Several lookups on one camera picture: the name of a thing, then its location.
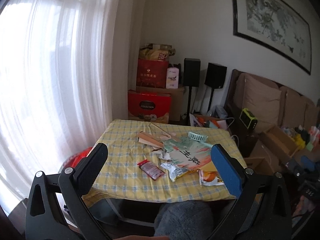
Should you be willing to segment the painted paper hand fan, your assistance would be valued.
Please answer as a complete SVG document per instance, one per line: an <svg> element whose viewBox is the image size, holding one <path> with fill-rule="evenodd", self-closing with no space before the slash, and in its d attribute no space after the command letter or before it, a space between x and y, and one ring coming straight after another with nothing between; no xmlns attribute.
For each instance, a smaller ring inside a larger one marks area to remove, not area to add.
<svg viewBox="0 0 320 240"><path fill-rule="evenodd" d="M205 142L198 142L187 137L183 137L180 141L168 139L163 144L164 160L170 161L179 167L185 167L191 171L217 171L210 156L212 145Z"/></svg>

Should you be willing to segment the brown wooden folding fan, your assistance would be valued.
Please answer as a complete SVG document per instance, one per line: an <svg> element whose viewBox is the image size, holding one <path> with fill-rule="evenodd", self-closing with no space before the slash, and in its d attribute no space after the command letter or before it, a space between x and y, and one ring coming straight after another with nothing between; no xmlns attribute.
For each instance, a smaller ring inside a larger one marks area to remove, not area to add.
<svg viewBox="0 0 320 240"><path fill-rule="evenodd" d="M138 133L138 141L140 143L152 146L154 148L163 148L164 147L164 144L162 142L158 141L152 135L145 133L145 132Z"/></svg>

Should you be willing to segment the orange yellow chip bag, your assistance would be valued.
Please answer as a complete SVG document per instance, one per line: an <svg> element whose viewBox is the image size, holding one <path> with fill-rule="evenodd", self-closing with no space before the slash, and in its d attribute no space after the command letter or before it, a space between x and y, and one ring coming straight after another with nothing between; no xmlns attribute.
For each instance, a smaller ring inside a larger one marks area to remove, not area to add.
<svg viewBox="0 0 320 240"><path fill-rule="evenodd" d="M202 186L221 186L224 185L223 180L216 171L199 170L199 181Z"/></svg>

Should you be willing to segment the cardboard tray on sofa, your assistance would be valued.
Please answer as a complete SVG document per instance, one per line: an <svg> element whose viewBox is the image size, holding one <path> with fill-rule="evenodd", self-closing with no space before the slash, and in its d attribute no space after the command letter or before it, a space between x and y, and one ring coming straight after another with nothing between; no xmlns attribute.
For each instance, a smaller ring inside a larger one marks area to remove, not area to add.
<svg viewBox="0 0 320 240"><path fill-rule="evenodd" d="M295 141L278 126L261 132L259 139L282 162L288 161L299 151Z"/></svg>

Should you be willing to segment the silver snack packet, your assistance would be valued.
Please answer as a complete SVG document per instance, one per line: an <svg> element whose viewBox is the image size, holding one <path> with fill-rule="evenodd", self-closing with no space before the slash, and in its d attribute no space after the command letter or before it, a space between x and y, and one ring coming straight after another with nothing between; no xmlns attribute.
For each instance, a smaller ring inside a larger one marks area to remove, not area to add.
<svg viewBox="0 0 320 240"><path fill-rule="evenodd" d="M175 182L177 178L180 178L189 172L188 168L179 167L172 162L161 163L161 167L169 172L169 178L172 182Z"/></svg>

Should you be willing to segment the red snack packet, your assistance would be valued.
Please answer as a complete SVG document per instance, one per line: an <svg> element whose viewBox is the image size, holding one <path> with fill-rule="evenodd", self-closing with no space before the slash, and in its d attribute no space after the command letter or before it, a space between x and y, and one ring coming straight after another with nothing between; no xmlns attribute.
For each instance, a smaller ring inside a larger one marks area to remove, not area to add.
<svg viewBox="0 0 320 240"><path fill-rule="evenodd" d="M148 159L139 162L137 165L152 180L157 180L164 175L164 172Z"/></svg>

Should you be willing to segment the beige sofa pillow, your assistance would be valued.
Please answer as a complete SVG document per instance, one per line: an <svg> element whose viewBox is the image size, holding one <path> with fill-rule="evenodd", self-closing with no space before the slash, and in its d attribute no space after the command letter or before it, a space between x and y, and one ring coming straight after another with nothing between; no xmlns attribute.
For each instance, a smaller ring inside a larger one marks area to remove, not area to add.
<svg viewBox="0 0 320 240"><path fill-rule="evenodd" d="M252 76L245 76L242 107L248 108L257 118L255 133L261 133L278 124L281 91L269 87Z"/></svg>

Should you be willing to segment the brown carton under bags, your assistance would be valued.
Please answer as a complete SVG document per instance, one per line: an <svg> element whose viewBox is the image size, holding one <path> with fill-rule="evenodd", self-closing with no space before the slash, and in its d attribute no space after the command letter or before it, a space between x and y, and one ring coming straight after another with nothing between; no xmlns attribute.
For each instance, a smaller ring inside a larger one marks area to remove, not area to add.
<svg viewBox="0 0 320 240"><path fill-rule="evenodd" d="M154 92L159 94L170 94L171 95L171 107L169 113L170 122L180 121L181 111L183 106L183 95L185 88L179 87L177 89L166 89L166 88L151 88L151 87L136 87L136 91Z"/></svg>

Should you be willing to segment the right black speaker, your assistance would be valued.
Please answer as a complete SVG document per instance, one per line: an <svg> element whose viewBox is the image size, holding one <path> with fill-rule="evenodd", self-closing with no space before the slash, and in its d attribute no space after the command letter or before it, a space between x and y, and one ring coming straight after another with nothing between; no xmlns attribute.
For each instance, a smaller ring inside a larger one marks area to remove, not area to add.
<svg viewBox="0 0 320 240"><path fill-rule="evenodd" d="M221 89L224 87L227 74L227 67L208 63L204 84L212 89Z"/></svg>

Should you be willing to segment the black speaker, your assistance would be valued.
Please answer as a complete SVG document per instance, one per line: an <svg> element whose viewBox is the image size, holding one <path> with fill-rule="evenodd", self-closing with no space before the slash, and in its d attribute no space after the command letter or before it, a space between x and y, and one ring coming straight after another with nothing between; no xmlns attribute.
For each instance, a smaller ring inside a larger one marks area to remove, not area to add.
<svg viewBox="0 0 320 240"><path fill-rule="evenodd" d="M200 84L200 59L185 58L183 64L183 86L199 87Z"/></svg>
<svg viewBox="0 0 320 240"><path fill-rule="evenodd" d="M208 63L204 84L212 89L221 89L224 87L227 74L227 67Z"/></svg>

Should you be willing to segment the left black speaker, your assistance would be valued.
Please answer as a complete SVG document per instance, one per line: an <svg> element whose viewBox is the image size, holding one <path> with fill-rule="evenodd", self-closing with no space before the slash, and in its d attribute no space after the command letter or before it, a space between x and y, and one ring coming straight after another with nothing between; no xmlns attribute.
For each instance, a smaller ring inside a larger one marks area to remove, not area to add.
<svg viewBox="0 0 320 240"><path fill-rule="evenodd" d="M199 87L200 84L200 59L185 58L183 64L183 86Z"/></svg>

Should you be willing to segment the pink tissue box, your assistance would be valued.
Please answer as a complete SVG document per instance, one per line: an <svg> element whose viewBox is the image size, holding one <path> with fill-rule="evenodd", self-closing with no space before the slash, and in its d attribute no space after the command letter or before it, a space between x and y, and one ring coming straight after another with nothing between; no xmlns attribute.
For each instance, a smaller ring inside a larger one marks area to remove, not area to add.
<svg viewBox="0 0 320 240"><path fill-rule="evenodd" d="M166 89L178 89L179 69L170 67L167 69Z"/></svg>

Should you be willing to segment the white sheer curtain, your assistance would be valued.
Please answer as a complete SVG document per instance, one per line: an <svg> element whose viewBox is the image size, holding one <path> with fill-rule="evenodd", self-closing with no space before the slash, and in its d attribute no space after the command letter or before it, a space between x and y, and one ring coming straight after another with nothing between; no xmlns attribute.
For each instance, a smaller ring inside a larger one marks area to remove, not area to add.
<svg viewBox="0 0 320 240"><path fill-rule="evenodd" d="M8 0L1 9L1 206L127 118L145 0Z"/></svg>

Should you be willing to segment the brown paper bag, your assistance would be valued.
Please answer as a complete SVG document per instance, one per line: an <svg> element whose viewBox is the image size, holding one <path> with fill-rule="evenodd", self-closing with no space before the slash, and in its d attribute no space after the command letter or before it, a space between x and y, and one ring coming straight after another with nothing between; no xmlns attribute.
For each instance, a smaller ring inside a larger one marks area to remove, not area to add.
<svg viewBox="0 0 320 240"><path fill-rule="evenodd" d="M139 49L139 59L149 61L169 61L176 54L175 48L167 44L148 43Z"/></svg>

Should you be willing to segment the framed ink painting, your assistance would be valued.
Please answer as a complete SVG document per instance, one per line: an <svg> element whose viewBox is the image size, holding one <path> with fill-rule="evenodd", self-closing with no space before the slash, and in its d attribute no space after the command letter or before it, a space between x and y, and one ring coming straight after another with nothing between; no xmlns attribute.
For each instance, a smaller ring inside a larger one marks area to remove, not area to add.
<svg viewBox="0 0 320 240"><path fill-rule="evenodd" d="M283 0L232 0L233 34L255 42L311 74L310 25Z"/></svg>

